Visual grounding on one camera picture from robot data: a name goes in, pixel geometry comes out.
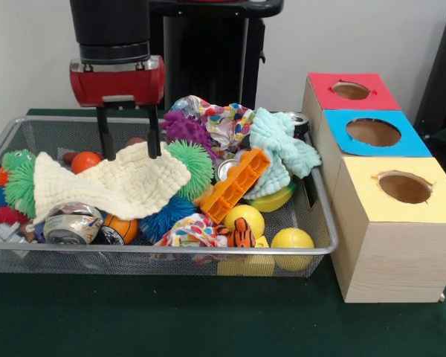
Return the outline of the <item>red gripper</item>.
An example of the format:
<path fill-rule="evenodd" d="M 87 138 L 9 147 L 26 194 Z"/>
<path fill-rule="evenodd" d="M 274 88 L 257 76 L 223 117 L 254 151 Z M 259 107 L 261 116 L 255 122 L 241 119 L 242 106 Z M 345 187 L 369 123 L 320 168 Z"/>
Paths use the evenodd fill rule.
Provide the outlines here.
<path fill-rule="evenodd" d="M 70 82 L 77 102 L 82 107 L 96 107 L 97 126 L 102 154 L 115 160 L 114 140 L 109 131 L 107 103 L 134 102 L 147 106 L 149 133 L 148 153 L 151 159 L 161 156 L 157 105 L 164 97 L 165 65 L 163 58 L 152 55 L 145 61 L 115 65 L 85 64 L 74 59 L 69 67 Z"/>

